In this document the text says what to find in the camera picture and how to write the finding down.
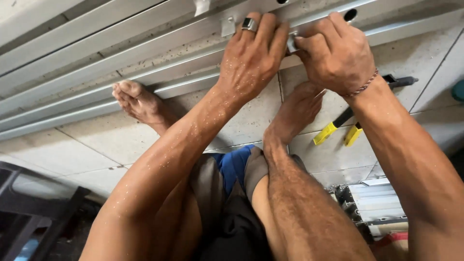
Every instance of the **tiled floor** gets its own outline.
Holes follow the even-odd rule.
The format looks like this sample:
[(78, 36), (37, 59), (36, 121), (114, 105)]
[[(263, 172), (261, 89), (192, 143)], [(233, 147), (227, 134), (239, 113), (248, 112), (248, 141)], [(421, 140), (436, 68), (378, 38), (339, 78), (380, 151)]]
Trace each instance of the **tiled floor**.
[[(448, 154), (464, 144), (464, 107), (450, 96), (450, 88), (458, 80), (464, 79), (463, 28), (464, 21), (447, 30), (373, 48), (382, 75), (391, 73), (396, 77), (419, 78), (419, 82), (413, 86), (395, 90), (395, 93)], [(208, 41), (215, 43), (220, 41), (220, 37), (211, 36)], [(189, 51), (212, 43), (197, 42), (188, 46)], [(134, 70), (137, 69), (126, 68), (122, 72), (125, 74)], [(305, 80), (301, 65), (280, 71), (257, 98), (232, 118), (207, 151), (228, 152), (249, 143), (261, 146), (262, 134), (282, 100)], [(174, 97), (166, 103), (181, 117), (206, 92)], [(312, 138), (347, 106), (342, 98), (328, 92), (316, 120), (289, 146), (290, 153), (298, 154), (308, 171), (325, 187), (383, 175), (364, 134), (352, 147), (343, 146), (343, 138), (354, 120), (348, 121), (322, 145), (312, 143)], [(18, 190), (45, 197), (66, 197), (69, 191), (81, 185), (104, 199), (131, 164), (158, 137), (149, 127), (120, 111), (4, 141), (0, 143), (0, 160), (24, 166), (47, 177), (43, 180), (22, 177), (15, 183)]]

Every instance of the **hand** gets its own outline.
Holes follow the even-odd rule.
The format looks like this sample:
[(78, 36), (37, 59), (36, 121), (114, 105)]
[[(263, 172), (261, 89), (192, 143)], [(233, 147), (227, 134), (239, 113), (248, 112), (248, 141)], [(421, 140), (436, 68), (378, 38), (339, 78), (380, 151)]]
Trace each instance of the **hand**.
[(261, 16), (253, 12), (247, 17), (259, 24), (258, 31), (242, 30), (240, 24), (226, 46), (218, 80), (222, 90), (245, 102), (255, 98), (276, 75), (289, 33), (288, 23), (276, 29), (277, 19), (271, 13)]
[(339, 13), (331, 13), (308, 32), (295, 37), (310, 81), (339, 95), (361, 88), (375, 72), (374, 57), (364, 33), (350, 26)]
[(284, 146), (288, 145), (296, 135), (314, 121), (321, 110), (324, 94), (324, 88), (310, 82), (304, 82), (295, 87), (264, 132), (263, 140), (274, 140)]

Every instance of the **hole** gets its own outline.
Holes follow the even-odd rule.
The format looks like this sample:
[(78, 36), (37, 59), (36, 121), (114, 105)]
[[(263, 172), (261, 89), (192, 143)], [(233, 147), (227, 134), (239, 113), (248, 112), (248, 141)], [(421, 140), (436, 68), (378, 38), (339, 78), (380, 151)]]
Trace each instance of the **hole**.
[(345, 19), (345, 21), (351, 22), (356, 17), (357, 14), (358, 14), (358, 11), (356, 9), (351, 9), (345, 14), (343, 18)]

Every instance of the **teal object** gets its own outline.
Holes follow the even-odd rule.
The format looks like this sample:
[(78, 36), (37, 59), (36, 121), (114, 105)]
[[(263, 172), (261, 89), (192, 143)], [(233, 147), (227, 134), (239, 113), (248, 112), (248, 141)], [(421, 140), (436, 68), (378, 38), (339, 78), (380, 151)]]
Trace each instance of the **teal object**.
[(458, 102), (464, 102), (464, 80), (458, 81), (455, 86), (451, 89), (451, 95), (453, 99)]

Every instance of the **black chair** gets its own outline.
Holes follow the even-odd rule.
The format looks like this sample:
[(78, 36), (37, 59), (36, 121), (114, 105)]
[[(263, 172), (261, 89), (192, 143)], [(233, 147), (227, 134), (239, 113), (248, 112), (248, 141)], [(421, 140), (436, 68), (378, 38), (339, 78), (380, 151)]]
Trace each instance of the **black chair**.
[(46, 228), (29, 261), (43, 260), (90, 190), (78, 187), (70, 199), (43, 199), (13, 190), (20, 174), (40, 174), (0, 161), (0, 213), (9, 219), (0, 237), (0, 261), (13, 261), (37, 228)]

